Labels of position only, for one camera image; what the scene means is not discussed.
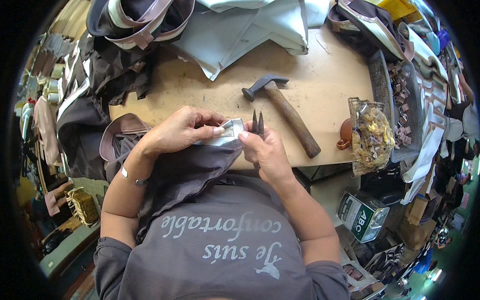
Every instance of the pliers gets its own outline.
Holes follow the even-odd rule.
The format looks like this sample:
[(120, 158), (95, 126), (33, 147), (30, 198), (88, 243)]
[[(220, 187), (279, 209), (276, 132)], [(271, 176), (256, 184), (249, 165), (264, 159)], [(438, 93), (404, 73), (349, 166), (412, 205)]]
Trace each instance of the pliers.
[[(262, 140), (265, 140), (264, 137), (264, 117), (262, 115), (262, 112), (260, 111), (260, 115), (258, 116), (258, 122), (257, 122), (257, 113), (255, 109), (253, 110), (253, 118), (252, 118), (252, 133), (255, 133), (259, 135)], [(259, 163), (254, 163), (253, 166), (255, 169), (260, 169), (260, 164)]]

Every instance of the hammer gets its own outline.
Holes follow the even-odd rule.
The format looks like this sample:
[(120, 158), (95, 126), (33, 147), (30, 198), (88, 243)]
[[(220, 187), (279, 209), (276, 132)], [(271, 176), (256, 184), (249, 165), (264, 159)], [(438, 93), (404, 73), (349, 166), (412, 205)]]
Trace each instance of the hammer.
[(310, 131), (308, 131), (308, 128), (305, 126), (305, 123), (303, 123), (299, 113), (297, 113), (295, 108), (293, 108), (293, 106), (285, 99), (275, 82), (286, 84), (288, 78), (268, 74), (257, 80), (251, 88), (243, 88), (241, 91), (250, 102), (253, 102), (255, 100), (255, 93), (259, 89), (264, 88), (275, 108), (282, 117), (287, 120), (289, 127), (297, 136), (303, 149), (305, 149), (307, 156), (309, 158), (314, 158), (320, 153), (320, 146), (317, 144)]

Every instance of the woven basket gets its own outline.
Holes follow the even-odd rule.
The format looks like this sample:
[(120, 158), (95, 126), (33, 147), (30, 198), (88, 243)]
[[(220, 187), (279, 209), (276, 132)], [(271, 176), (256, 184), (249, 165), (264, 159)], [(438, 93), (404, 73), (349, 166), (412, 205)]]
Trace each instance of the woven basket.
[(82, 188), (79, 187), (69, 191), (67, 202), (72, 215), (85, 224), (87, 228), (90, 228), (98, 219), (98, 213), (92, 196), (82, 191)]

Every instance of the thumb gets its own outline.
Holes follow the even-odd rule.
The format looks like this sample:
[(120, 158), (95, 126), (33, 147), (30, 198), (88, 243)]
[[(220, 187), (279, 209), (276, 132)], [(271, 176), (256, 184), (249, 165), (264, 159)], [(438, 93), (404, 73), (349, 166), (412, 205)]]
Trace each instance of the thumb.
[(251, 132), (242, 131), (239, 134), (239, 139), (245, 146), (252, 148), (256, 152), (262, 150), (265, 146), (265, 142), (262, 140), (262, 138), (259, 135)]
[(193, 137), (195, 140), (208, 140), (217, 137), (225, 132), (223, 127), (203, 126), (193, 131)]

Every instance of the mesh tray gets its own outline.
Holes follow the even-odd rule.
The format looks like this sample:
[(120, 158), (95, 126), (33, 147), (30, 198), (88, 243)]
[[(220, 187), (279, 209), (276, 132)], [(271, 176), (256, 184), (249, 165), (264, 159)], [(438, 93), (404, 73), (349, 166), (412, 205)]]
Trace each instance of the mesh tray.
[[(395, 125), (400, 120), (400, 111), (393, 103), (392, 87), (390, 85), (390, 76), (388, 76), (387, 65), (384, 54), (378, 50), (368, 59), (368, 72), (372, 82), (373, 100), (385, 104), (384, 114), (390, 122), (392, 132), (395, 132)], [(401, 145), (400, 149), (393, 149), (390, 159), (396, 163), (407, 158), (418, 156), (422, 145), (422, 109), (420, 101), (420, 91), (417, 83), (415, 68), (409, 61), (402, 63), (402, 70), (409, 72), (406, 88), (410, 95), (405, 100), (408, 104), (408, 122), (405, 127), (410, 126), (412, 143), (408, 146)]]

